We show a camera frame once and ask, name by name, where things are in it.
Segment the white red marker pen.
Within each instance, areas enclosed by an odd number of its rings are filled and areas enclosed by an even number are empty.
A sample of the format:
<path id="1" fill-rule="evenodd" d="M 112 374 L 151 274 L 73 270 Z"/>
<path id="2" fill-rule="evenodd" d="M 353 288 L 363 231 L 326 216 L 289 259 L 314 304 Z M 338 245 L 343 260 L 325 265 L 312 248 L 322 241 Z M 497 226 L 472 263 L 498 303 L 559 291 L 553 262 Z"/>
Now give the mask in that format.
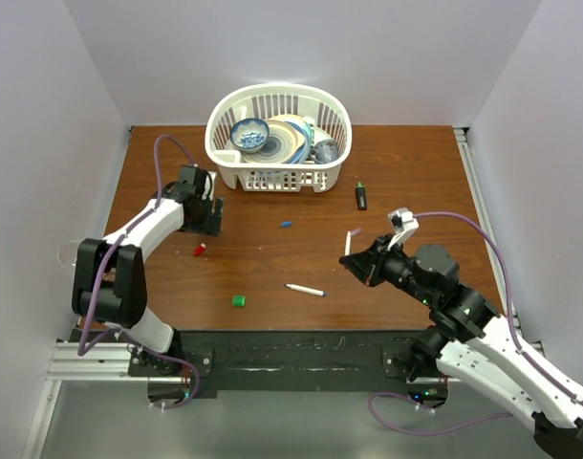
<path id="1" fill-rule="evenodd" d="M 352 240 L 353 240 L 352 232 L 350 230 L 348 230 L 346 233 L 346 237 L 345 237 L 345 246 L 344 246 L 344 255 L 345 256 L 349 255 L 351 253 Z"/>

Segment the red pen cap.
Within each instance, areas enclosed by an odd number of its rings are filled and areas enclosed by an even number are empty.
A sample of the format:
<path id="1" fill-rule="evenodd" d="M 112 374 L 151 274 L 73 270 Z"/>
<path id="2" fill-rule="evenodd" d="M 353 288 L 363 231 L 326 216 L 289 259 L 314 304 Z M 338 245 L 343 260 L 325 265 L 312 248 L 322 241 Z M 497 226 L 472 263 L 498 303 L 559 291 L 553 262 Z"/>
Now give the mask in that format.
<path id="1" fill-rule="evenodd" d="M 193 252 L 194 256 L 199 256 L 201 255 L 206 249 L 206 245 L 204 243 L 201 243 L 199 246 L 197 246 Z"/>

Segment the white blue marker pen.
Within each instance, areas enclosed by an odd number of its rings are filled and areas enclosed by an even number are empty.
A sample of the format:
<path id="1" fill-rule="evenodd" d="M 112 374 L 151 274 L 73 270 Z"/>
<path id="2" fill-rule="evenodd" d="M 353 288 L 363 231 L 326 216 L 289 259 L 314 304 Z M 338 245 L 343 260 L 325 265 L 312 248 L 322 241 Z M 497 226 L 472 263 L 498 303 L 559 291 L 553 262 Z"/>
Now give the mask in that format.
<path id="1" fill-rule="evenodd" d="M 307 295 L 315 295 L 315 296 L 320 296 L 320 297 L 326 296 L 325 291 L 310 288 L 310 287 L 305 287 L 305 286 L 301 286 L 301 285 L 297 285 L 297 284 L 286 283 L 285 287 L 292 290 L 292 291 L 307 294 Z"/>

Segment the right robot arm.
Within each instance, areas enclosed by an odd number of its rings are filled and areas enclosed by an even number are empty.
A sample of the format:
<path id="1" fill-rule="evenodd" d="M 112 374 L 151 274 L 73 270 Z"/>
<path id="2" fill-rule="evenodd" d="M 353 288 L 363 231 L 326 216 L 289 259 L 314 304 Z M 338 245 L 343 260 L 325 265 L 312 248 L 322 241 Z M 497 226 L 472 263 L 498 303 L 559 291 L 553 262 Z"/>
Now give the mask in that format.
<path id="1" fill-rule="evenodd" d="M 583 458 L 583 385 L 529 345 L 507 318 L 465 286 L 440 245 L 407 255 L 386 236 L 340 264 L 368 287 L 388 282 L 427 306 L 432 321 L 411 346 L 414 369 L 459 379 L 504 407 L 552 458 Z"/>

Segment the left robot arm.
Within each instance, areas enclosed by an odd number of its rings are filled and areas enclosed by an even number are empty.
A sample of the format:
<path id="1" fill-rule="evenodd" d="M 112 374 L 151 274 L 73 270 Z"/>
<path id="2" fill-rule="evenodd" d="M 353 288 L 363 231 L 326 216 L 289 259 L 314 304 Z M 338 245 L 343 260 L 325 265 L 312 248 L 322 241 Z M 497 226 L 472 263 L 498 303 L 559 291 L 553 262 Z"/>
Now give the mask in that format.
<path id="1" fill-rule="evenodd" d="M 152 195 L 120 229 L 77 248 L 71 307 L 86 325 L 98 322 L 125 335 L 137 358 L 163 375 L 184 370 L 178 330 L 148 306 L 145 263 L 172 233 L 219 234 L 224 201 L 215 196 L 217 174 L 184 165 L 176 181 Z"/>

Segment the green pen cap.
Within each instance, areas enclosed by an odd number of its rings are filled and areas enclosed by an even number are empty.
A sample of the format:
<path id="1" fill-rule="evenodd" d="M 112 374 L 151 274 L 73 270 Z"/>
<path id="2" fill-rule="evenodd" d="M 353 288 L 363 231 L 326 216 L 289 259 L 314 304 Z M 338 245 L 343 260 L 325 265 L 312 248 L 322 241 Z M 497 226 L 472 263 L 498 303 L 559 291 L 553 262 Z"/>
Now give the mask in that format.
<path id="1" fill-rule="evenodd" d="M 233 307 L 244 307 L 246 305 L 246 298 L 242 295 L 235 295 L 232 298 Z"/>

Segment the black green highlighter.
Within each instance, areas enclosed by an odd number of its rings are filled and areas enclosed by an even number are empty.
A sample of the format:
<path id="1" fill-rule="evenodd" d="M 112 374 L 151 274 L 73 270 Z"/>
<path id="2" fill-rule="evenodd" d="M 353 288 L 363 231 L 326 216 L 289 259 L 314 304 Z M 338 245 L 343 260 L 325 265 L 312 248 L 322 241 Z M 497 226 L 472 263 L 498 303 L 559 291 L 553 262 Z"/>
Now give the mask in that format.
<path id="1" fill-rule="evenodd" d="M 361 181 L 357 182 L 355 194 L 356 194 L 357 209 L 358 210 L 366 210 L 367 209 L 366 188 Z"/>

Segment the blue white porcelain bowl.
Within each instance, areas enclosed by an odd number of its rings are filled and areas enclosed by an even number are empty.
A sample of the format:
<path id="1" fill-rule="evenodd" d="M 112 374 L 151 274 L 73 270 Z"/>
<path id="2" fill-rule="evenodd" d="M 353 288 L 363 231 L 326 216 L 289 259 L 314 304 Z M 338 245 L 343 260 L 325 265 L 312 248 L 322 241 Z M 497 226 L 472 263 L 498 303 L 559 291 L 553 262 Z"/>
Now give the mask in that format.
<path id="1" fill-rule="evenodd" d="M 270 127 L 264 120 L 246 118 L 232 126 L 229 140 L 239 151 L 255 153 L 264 146 L 269 135 Z"/>

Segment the beige swirl plate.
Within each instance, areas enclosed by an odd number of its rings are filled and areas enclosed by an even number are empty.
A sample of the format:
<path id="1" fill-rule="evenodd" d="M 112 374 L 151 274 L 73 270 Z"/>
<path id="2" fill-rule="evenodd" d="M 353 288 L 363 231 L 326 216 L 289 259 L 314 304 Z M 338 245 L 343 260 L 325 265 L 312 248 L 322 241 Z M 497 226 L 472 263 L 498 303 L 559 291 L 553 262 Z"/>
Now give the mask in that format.
<path id="1" fill-rule="evenodd" d="M 303 136 L 298 127 L 281 120 L 267 120 L 270 135 L 264 146 L 255 153 L 243 153 L 243 160 L 255 164 L 288 164 Z"/>

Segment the white plastic dish basket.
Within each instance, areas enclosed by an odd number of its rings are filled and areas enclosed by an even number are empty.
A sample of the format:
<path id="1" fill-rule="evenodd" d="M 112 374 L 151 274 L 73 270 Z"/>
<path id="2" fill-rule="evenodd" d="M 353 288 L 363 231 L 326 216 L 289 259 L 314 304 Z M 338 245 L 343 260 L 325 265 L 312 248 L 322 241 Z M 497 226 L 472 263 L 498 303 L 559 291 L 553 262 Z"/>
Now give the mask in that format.
<path id="1" fill-rule="evenodd" d="M 230 188 L 325 192 L 335 185 L 352 138 L 349 115 L 331 94 L 263 83 L 219 101 L 206 126 L 205 152 Z"/>

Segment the blue rimmed plate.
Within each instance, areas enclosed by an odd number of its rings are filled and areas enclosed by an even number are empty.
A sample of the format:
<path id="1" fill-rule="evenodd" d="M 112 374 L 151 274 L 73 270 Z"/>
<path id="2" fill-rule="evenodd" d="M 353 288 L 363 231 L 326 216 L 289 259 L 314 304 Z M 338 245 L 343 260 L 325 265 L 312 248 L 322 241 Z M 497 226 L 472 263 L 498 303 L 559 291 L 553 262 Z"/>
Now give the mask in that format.
<path id="1" fill-rule="evenodd" d="M 313 128 L 305 118 L 300 116 L 288 114 L 286 118 L 287 123 L 292 124 L 294 127 L 298 127 L 303 136 L 302 145 L 296 149 L 293 157 L 289 160 L 289 164 L 302 164 L 308 159 L 312 149 Z"/>

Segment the grey patterned mug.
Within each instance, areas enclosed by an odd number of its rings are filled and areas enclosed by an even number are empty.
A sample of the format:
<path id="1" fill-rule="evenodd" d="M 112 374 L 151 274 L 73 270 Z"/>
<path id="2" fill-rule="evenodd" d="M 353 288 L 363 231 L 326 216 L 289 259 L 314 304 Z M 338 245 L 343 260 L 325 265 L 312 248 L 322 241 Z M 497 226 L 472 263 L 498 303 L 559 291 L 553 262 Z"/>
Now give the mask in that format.
<path id="1" fill-rule="evenodd" d="M 329 164 L 339 158 L 339 150 L 336 141 L 323 140 L 317 142 L 311 149 L 309 158 L 315 164 Z"/>

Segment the clear wine glass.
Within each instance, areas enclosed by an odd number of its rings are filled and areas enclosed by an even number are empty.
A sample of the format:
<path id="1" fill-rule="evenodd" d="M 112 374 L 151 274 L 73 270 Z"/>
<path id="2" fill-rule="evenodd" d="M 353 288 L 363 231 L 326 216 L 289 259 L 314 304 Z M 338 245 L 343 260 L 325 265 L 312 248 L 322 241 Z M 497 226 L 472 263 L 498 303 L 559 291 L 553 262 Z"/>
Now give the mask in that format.
<path id="1" fill-rule="evenodd" d="M 61 267 L 71 269 L 76 266 L 79 245 L 79 240 L 72 240 L 60 247 L 57 253 L 57 262 Z"/>

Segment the aluminium frame rail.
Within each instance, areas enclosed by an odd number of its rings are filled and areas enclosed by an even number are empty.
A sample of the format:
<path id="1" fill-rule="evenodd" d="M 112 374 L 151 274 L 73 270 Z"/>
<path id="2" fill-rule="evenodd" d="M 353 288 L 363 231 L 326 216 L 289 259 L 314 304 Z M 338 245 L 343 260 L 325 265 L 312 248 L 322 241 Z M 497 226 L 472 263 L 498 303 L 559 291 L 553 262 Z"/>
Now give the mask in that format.
<path id="1" fill-rule="evenodd" d="M 469 131 L 468 127 L 457 127 L 453 126 L 453 135 L 455 137 L 456 143 L 458 145 L 458 149 L 460 152 L 460 156 L 462 159 L 462 163 L 464 166 L 464 172 L 466 175 L 466 179 L 468 181 L 468 185 L 470 188 L 470 193 L 472 195 L 472 200 L 474 202 L 474 207 L 476 209 L 479 225 L 481 228 L 486 232 L 489 238 L 496 242 L 495 235 L 493 233 L 493 229 L 491 226 L 491 222 L 489 219 L 488 212 L 486 210 L 486 203 L 484 200 L 483 192 L 481 190 L 478 175 L 476 173 L 474 162 L 472 158 L 472 152 L 469 148 L 469 143 L 467 141 L 467 133 Z M 494 274 L 494 279 L 498 288 L 498 293 L 502 302 L 503 307 L 506 307 L 506 281 L 504 279 L 504 275 L 502 269 L 500 267 L 498 258 L 495 254 L 495 251 L 491 248 L 491 246 L 486 243 L 486 250 L 488 254 L 488 258 L 491 264 L 491 269 Z"/>

